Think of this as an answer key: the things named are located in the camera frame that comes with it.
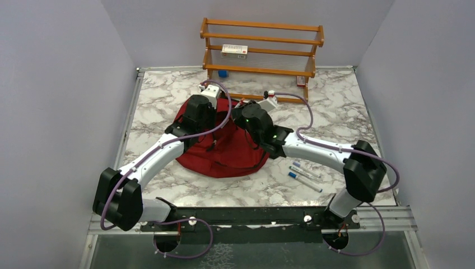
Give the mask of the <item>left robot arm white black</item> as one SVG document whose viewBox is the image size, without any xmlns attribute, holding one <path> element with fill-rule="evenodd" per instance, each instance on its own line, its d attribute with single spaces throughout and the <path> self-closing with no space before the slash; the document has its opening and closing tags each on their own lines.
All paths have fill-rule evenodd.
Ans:
<svg viewBox="0 0 475 269">
<path fill-rule="evenodd" d="M 92 207 L 93 212 L 100 216 L 101 229 L 128 231 L 144 221 L 154 221 L 162 230 L 173 228 L 176 215 L 172 212 L 172 205 L 159 198 L 144 200 L 142 190 L 200 137 L 222 128 L 232 107 L 232 98 L 222 98 L 220 92 L 210 94 L 204 91 L 192 95 L 185 102 L 184 111 L 151 148 L 118 170 L 105 169 L 100 174 Z"/>
</svg>

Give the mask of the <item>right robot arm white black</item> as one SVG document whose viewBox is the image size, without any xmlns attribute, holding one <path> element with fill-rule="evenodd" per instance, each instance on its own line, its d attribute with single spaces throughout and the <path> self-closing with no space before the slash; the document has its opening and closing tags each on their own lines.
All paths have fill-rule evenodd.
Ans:
<svg viewBox="0 0 475 269">
<path fill-rule="evenodd" d="M 368 142 L 359 140 L 354 145 L 341 145 L 306 138 L 291 128 L 275 125 L 257 103 L 235 108 L 231 116 L 271 159 L 304 159 L 344 175 L 346 186 L 334 195 L 323 213 L 328 227 L 339 227 L 355 207 L 374 201 L 387 168 Z"/>
</svg>

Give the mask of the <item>red student backpack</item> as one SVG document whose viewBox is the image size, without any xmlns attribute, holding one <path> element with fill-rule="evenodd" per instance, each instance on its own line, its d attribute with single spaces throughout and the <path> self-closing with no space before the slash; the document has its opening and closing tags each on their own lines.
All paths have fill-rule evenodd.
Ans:
<svg viewBox="0 0 475 269">
<path fill-rule="evenodd" d="M 186 169 L 213 178 L 243 177 L 257 172 L 269 154 L 233 121 L 205 136 L 176 160 Z"/>
</svg>

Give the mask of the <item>blue capped white marker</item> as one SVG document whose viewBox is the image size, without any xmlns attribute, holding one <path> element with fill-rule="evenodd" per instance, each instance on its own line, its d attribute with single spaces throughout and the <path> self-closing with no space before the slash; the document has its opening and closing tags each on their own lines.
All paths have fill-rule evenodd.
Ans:
<svg viewBox="0 0 475 269">
<path fill-rule="evenodd" d="M 294 178 L 296 179 L 297 181 L 299 181 L 300 183 L 306 185 L 307 187 L 321 193 L 323 191 L 322 188 L 320 188 L 316 183 L 314 183 L 312 180 L 306 178 L 306 177 L 303 177 L 302 175 L 300 174 L 295 174 L 293 172 L 288 172 L 288 176 L 291 177 L 291 178 Z"/>
</svg>

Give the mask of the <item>red pen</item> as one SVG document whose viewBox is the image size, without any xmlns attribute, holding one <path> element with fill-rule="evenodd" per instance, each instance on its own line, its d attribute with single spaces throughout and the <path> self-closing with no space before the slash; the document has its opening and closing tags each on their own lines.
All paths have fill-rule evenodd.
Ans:
<svg viewBox="0 0 475 269">
<path fill-rule="evenodd" d="M 234 106 L 234 109 L 237 109 L 245 104 L 245 98 L 241 98 L 239 102 Z"/>
</svg>

